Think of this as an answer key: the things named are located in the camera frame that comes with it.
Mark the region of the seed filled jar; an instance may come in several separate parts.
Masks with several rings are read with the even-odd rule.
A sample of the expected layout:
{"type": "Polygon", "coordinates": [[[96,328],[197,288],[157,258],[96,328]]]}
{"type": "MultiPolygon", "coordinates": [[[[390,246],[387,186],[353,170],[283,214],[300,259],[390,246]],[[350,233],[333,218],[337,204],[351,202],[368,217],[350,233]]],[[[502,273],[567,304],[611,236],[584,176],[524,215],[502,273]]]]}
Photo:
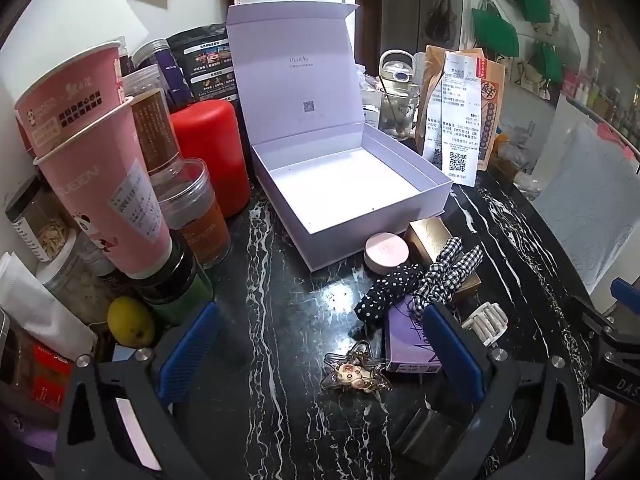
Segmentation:
{"type": "Polygon", "coordinates": [[[58,256],[72,228],[58,196],[39,174],[21,185],[4,213],[40,262],[51,262],[58,256]]]}

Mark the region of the long white receipt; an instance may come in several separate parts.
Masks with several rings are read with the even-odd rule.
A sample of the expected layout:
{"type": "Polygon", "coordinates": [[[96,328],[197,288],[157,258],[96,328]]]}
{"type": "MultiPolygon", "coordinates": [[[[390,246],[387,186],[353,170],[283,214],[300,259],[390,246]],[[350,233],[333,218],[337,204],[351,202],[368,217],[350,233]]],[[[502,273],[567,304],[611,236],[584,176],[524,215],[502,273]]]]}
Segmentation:
{"type": "Polygon", "coordinates": [[[482,98],[476,58],[447,52],[426,106],[423,157],[454,184],[472,186],[480,156],[482,98]]]}

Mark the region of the gingham checkered scrunchie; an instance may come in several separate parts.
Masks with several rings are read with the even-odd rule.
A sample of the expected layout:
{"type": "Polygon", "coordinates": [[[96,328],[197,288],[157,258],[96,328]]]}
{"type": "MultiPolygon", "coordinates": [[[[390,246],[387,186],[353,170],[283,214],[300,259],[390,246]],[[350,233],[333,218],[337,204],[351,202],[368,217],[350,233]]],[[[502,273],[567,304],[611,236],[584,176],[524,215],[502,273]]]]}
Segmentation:
{"type": "Polygon", "coordinates": [[[463,251],[462,239],[450,237],[411,293],[410,312],[416,321],[422,320],[426,308],[450,304],[454,294],[483,261],[484,252],[476,245],[463,251]]]}

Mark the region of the brown label clear jar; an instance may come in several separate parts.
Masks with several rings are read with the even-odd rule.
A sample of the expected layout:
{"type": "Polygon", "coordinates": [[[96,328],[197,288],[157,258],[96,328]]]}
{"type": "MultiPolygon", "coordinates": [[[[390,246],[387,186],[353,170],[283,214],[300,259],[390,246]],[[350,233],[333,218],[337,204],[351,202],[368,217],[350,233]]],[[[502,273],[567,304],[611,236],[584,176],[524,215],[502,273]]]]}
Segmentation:
{"type": "Polygon", "coordinates": [[[165,96],[164,77],[152,64],[122,78],[125,96],[131,98],[139,143],[150,176],[168,168],[180,157],[165,96]]]}

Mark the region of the black polka dot scrunchie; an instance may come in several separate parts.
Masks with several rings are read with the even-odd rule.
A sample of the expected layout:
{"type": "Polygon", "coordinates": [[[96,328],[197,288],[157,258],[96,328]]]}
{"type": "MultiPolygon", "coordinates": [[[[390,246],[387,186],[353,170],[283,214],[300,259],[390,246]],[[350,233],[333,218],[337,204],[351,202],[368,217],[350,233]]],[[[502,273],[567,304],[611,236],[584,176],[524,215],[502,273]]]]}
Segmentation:
{"type": "Polygon", "coordinates": [[[356,317],[364,324],[380,327],[386,312],[420,285],[424,267],[420,263],[403,263],[377,278],[355,307],[356,317]]]}

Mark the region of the gold star hair clip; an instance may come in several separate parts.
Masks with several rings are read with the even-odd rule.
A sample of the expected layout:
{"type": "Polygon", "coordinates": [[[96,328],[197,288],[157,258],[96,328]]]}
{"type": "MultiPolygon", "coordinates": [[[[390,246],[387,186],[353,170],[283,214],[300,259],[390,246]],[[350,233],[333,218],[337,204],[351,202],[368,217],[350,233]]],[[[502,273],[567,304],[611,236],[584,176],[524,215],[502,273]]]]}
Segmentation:
{"type": "Polygon", "coordinates": [[[346,353],[327,353],[323,358],[324,391],[355,390],[361,393],[390,391],[392,385],[384,375],[387,361],[376,358],[367,341],[358,341],[346,353]]]}

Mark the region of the purple signed box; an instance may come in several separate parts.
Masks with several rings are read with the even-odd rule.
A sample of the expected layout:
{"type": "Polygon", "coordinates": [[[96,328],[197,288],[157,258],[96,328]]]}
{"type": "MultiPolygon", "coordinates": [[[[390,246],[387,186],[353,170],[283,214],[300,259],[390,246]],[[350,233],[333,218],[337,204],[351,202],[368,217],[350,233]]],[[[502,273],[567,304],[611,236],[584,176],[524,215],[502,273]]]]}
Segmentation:
{"type": "Polygon", "coordinates": [[[404,374],[437,373],[442,366],[424,336],[422,325],[412,316],[411,307],[412,297],[405,296],[387,311],[384,335],[387,370],[404,374]]]}

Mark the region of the cream hair claw clip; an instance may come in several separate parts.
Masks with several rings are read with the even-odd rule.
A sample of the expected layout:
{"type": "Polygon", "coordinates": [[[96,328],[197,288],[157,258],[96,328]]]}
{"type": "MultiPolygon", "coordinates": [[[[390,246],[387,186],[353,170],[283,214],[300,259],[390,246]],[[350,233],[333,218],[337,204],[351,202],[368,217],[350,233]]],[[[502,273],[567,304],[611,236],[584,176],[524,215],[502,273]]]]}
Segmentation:
{"type": "Polygon", "coordinates": [[[509,325],[509,318],[495,302],[485,302],[462,323],[464,330],[473,332],[485,347],[500,339],[509,325]]]}

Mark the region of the clear jar orange label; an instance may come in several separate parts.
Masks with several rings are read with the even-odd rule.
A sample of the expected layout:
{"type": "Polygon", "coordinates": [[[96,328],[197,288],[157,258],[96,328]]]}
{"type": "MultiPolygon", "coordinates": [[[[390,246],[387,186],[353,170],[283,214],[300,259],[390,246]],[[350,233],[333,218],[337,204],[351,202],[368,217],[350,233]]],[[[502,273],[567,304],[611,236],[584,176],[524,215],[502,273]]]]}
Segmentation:
{"type": "Polygon", "coordinates": [[[152,185],[167,225],[182,234],[201,266],[221,263],[231,248],[231,236],[206,163],[178,157],[154,174],[152,185]]]}

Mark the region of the pink paper cup stack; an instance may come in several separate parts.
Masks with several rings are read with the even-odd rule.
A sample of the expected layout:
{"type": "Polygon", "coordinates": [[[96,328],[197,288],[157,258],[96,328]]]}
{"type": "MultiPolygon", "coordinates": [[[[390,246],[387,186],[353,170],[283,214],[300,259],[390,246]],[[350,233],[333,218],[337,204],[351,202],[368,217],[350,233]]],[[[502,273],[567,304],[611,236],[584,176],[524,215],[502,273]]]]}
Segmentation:
{"type": "Polygon", "coordinates": [[[81,231],[143,280],[167,261],[171,239],[122,88],[119,48],[104,42],[53,67],[16,101],[15,115],[35,166],[81,231]]]}

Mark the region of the pink round compact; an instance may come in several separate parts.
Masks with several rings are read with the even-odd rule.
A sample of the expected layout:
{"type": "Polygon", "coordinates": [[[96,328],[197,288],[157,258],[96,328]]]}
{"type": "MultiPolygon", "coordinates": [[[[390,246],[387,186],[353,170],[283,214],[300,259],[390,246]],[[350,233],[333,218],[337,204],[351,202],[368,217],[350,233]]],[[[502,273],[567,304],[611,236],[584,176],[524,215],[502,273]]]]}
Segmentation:
{"type": "Polygon", "coordinates": [[[398,235],[378,233],[370,236],[364,245],[363,261],[376,274],[389,274],[409,258],[409,247],[398,235]]]}

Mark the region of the black snack pouch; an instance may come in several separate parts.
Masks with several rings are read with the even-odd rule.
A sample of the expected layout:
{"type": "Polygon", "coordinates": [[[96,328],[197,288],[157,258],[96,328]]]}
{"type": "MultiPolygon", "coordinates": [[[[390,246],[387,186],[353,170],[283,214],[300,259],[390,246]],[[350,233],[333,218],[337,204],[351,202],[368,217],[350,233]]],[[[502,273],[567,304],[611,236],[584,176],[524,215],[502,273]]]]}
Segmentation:
{"type": "Polygon", "coordinates": [[[239,99],[224,23],[178,32],[167,42],[198,102],[239,99]]]}

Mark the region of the yellow lemon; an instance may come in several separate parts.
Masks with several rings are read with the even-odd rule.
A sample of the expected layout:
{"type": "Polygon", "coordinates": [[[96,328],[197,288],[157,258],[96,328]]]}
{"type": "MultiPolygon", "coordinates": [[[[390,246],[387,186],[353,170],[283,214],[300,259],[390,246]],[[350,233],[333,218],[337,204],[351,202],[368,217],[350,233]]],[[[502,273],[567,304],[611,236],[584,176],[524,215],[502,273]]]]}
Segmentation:
{"type": "Polygon", "coordinates": [[[155,336],[154,322],[143,304],[122,296],[116,298],[107,310],[107,326],[115,340],[127,348],[145,348],[155,336]]]}

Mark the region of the gold rectangular box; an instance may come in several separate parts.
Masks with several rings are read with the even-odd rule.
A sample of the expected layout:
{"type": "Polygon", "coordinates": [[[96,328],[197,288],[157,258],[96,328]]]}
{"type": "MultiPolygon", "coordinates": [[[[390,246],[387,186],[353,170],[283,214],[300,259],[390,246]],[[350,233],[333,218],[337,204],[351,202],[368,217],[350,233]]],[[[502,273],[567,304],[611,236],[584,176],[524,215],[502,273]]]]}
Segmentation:
{"type": "MultiPolygon", "coordinates": [[[[433,217],[410,222],[404,239],[409,247],[410,259],[429,266],[439,256],[450,237],[451,233],[442,219],[433,217]]],[[[482,281],[478,275],[472,273],[454,294],[454,302],[471,297],[480,288],[480,284],[482,281]]]]}

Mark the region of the clear drinking glass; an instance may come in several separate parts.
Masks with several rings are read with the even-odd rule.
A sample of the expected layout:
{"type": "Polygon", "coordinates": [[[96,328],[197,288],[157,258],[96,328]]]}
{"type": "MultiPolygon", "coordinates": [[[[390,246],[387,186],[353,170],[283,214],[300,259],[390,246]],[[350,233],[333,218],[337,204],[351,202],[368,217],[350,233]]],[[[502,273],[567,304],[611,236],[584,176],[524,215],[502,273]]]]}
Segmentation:
{"type": "Polygon", "coordinates": [[[412,138],[416,128],[414,123],[418,104],[419,93],[416,88],[384,92],[378,128],[397,140],[412,138]]]}

